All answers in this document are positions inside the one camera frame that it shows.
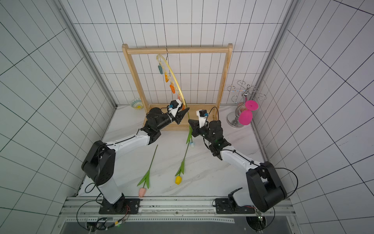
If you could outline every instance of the metal hook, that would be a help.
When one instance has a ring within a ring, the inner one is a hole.
[[[233,103],[237,103],[237,95],[232,96],[232,97],[231,97],[231,100],[233,101]]]
[[[169,61],[169,52],[168,52],[168,48],[165,46],[165,49],[166,49],[166,60]]]

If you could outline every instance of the silver base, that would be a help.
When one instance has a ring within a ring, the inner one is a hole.
[[[236,117],[235,112],[231,112],[226,117],[227,123],[234,128],[241,128],[244,125],[239,123],[239,117]]]

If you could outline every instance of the white table surface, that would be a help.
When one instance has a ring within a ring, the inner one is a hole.
[[[233,128],[228,125],[226,116],[234,110],[235,106],[220,107],[224,138],[237,151],[253,160],[263,162],[251,126]],[[114,114],[103,142],[134,134],[138,128],[142,127],[144,117],[144,110],[120,106]],[[159,146],[151,167],[150,188],[147,190],[146,196],[227,196],[228,193],[239,187],[248,189],[246,175],[229,163],[213,157],[205,147],[201,136],[193,138],[196,146],[188,148],[184,174],[181,174],[182,183],[175,184],[175,174],[187,147],[187,135],[187,131],[161,130],[161,136],[151,145],[137,148],[127,154],[118,152],[113,177],[120,191],[125,196],[138,196],[139,188],[142,185],[137,186],[137,184],[149,168],[156,145]],[[84,192],[85,187],[90,183],[92,180],[86,176],[78,196],[97,196],[99,194],[97,188],[90,193]]]

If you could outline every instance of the metal bracket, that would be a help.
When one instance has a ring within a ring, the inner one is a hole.
[[[216,198],[215,209],[217,214],[254,214],[255,208],[239,206],[231,208],[229,198]]]
[[[126,199],[126,198],[120,198],[118,202],[116,203],[118,208],[113,207],[112,204],[110,204],[106,199],[102,200],[101,207],[99,210],[99,214],[101,215],[124,215],[127,213],[126,206],[130,207],[130,213],[131,215],[135,215],[139,211],[139,203],[140,199],[133,198],[133,199]]]

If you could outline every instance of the wire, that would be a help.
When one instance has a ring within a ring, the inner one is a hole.
[[[85,193],[90,193],[90,192],[92,192],[92,190],[93,190],[93,189],[95,188],[95,186],[96,186],[96,185],[94,185],[94,184],[95,184],[94,182],[88,184],[88,185],[86,186],[86,188],[85,188]],[[87,188],[88,188],[88,186],[90,186],[90,185],[94,185],[94,186],[92,187],[92,189],[91,189],[90,191],[87,192]]]
[[[130,137],[130,138],[127,138],[127,139],[125,139],[125,140],[121,140],[120,142],[116,142],[116,143],[114,143],[114,144],[118,144],[118,143],[121,143],[121,142],[125,142],[125,141],[127,141],[127,140],[130,140],[130,139],[136,137],[137,134],[138,134],[138,132],[139,132],[139,130],[140,130],[140,129],[138,129],[138,131],[136,132],[136,134],[135,134],[134,136],[132,136],[132,137]]]
[[[97,176],[97,178],[96,178],[96,180],[95,180],[95,182],[97,182],[97,179],[99,178],[99,175],[100,175],[100,148],[102,147],[102,146],[106,146],[106,144],[105,145],[100,145],[98,148],[97,148],[97,163],[98,163],[98,165],[99,165],[99,172],[98,172],[98,176]]]
[[[239,155],[240,157],[242,157],[242,158],[244,158],[245,160],[248,161],[248,159],[246,159],[243,155],[239,154],[236,150],[230,150],[230,149],[224,149],[224,150],[227,150],[227,151],[231,151],[231,152],[233,152],[233,153],[236,153],[237,155]],[[291,171],[290,169],[287,169],[287,168],[284,168],[284,167],[263,167],[263,166],[261,166],[261,165],[257,165],[257,164],[255,164],[253,161],[251,161],[250,163],[252,163],[253,165],[256,165],[256,166],[258,166],[258,167],[264,168],[264,169],[285,169],[285,170],[290,171],[290,172],[291,172],[292,174],[294,174],[294,176],[296,177],[296,187],[295,187],[295,189],[293,190],[293,192],[292,192],[289,196],[287,196],[285,199],[289,198],[290,196],[292,196],[292,195],[296,192],[297,187],[299,186],[299,179],[297,178],[296,174],[295,174],[293,171]]]
[[[103,223],[100,223],[100,226],[98,227],[97,224],[99,223],[99,221],[101,220],[105,220],[105,222]],[[106,230],[107,227],[105,227],[105,224],[107,223],[107,220],[108,220],[108,217],[101,217],[99,218],[96,223],[95,223],[95,226],[94,226],[94,230],[92,230],[93,232],[96,231],[96,230],[100,230],[100,231],[104,231]]]
[[[92,201],[96,201],[97,200],[97,198],[99,197],[101,195],[101,193],[96,197],[96,199],[95,200],[91,200],[91,201],[87,201],[87,202],[85,202],[85,203],[83,203],[80,207],[79,207],[79,209],[77,210],[77,214],[76,214],[76,218],[77,218],[77,223],[78,223],[78,225],[79,226],[81,226],[83,229],[85,229],[85,230],[87,230],[87,231],[89,231],[89,229],[88,228],[85,228],[85,227],[83,227],[80,223],[79,223],[79,221],[78,221],[78,213],[79,213],[79,210],[82,208],[82,206],[84,206],[85,204],[87,204],[87,203],[89,203],[89,202],[92,202]]]
[[[218,120],[219,120],[219,119],[220,119],[220,113],[219,113],[218,108],[217,108],[216,106],[212,107],[212,109],[209,111],[208,116],[210,115],[210,113],[212,112],[212,110],[213,110],[214,108],[217,109],[217,115],[218,115]],[[206,145],[206,143],[205,143],[205,138],[204,138],[204,137],[203,137],[203,142],[204,142],[205,147],[206,147],[208,150],[210,150],[209,147],[208,147],[208,145]]]
[[[107,228],[112,228],[112,227],[114,227],[116,225],[116,223],[119,223],[120,221],[126,221],[129,218],[129,216],[130,216],[129,212],[131,211],[130,207],[128,205],[126,205],[125,207],[126,207],[126,214],[125,214],[125,216],[123,216],[122,218],[118,219],[117,221],[115,221],[112,225],[108,226]]]
[[[162,108],[160,108],[160,110],[162,110],[162,109],[168,109],[167,107],[162,107]],[[162,112],[162,111],[161,111]],[[163,113],[163,112],[162,112]],[[167,112],[166,113],[163,113],[163,114],[167,114]]]
[[[273,210],[274,210],[274,216],[273,216],[272,221],[268,225],[266,225],[266,227],[264,227],[262,230],[264,230],[265,228],[269,227],[270,224],[274,221],[274,219],[275,219],[275,209],[274,209],[274,206],[273,206]]]
[[[102,193],[100,192],[99,195],[98,195],[98,196],[96,197],[96,199],[95,199],[95,202],[96,202],[97,204],[99,204],[99,205],[102,205],[102,203],[98,202],[97,199],[100,197],[101,194],[102,194]]]

